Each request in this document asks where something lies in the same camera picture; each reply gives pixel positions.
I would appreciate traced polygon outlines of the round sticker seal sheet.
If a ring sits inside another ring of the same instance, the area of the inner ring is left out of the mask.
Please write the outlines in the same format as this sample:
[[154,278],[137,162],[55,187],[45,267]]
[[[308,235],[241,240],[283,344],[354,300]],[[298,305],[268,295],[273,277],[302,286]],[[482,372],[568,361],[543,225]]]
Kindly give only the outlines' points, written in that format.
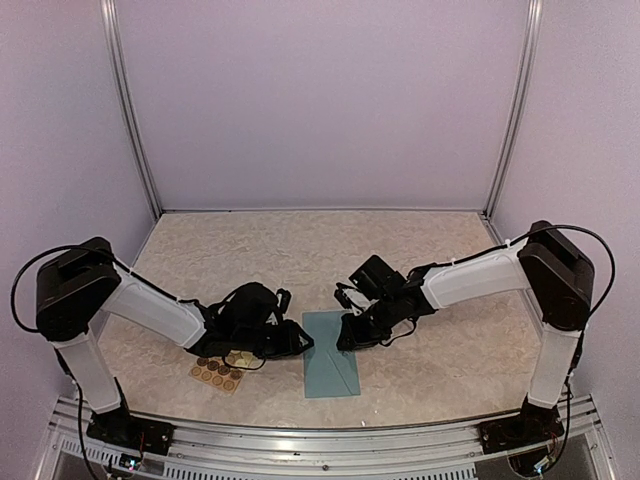
[[233,394],[245,373],[259,366],[251,353],[232,350],[225,358],[199,357],[189,370],[189,376],[226,394]]

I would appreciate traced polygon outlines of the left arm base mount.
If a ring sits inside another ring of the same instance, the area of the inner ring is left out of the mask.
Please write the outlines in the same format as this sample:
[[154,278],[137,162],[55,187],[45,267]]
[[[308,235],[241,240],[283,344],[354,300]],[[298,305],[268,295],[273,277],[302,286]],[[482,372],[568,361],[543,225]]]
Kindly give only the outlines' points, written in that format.
[[106,413],[92,413],[87,434],[106,444],[166,456],[172,444],[175,426],[171,423],[133,415],[126,399]]

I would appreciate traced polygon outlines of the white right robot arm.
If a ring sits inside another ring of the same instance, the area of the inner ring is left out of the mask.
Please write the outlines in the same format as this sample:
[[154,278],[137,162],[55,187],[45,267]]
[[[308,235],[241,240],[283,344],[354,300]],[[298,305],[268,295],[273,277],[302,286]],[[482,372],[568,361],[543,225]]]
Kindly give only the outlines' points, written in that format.
[[379,256],[367,259],[334,293],[346,308],[336,342],[340,351],[391,344],[402,321],[417,322],[452,305],[509,291],[531,292],[541,310],[541,349],[530,381],[529,406],[511,433],[535,442],[551,424],[554,408],[579,361],[584,332],[601,306],[594,301],[595,266],[570,239],[568,225],[541,220],[528,232],[482,252],[430,263],[403,275]]

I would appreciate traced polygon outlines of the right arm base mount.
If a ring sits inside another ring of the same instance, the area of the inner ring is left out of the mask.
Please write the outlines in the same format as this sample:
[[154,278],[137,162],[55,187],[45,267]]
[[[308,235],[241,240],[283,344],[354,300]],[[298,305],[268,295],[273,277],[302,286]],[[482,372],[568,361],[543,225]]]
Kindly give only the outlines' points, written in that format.
[[557,406],[538,407],[528,398],[517,414],[481,422],[477,430],[485,455],[550,441],[565,434]]

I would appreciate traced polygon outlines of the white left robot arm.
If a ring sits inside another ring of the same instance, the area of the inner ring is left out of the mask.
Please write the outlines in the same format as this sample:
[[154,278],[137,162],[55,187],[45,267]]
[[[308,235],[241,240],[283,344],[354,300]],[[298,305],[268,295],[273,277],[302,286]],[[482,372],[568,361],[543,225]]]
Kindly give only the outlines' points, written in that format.
[[44,337],[76,382],[102,430],[121,445],[140,434],[116,378],[91,332],[101,313],[126,319],[160,335],[196,357],[226,358],[233,351],[262,361],[297,356],[314,341],[286,318],[290,294],[272,292],[258,282],[241,285],[222,301],[203,305],[180,299],[153,284],[119,260],[111,244],[94,237],[82,244],[62,245],[28,260],[36,275],[36,324],[22,329]]

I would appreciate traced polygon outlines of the teal blue envelope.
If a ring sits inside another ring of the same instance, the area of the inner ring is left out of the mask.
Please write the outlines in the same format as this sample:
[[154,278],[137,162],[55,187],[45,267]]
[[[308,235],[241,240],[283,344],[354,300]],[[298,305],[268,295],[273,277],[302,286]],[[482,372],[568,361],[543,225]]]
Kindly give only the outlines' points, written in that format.
[[314,346],[304,353],[304,394],[307,399],[359,396],[361,394],[356,356],[336,347],[341,331],[342,311],[305,312],[304,330]]

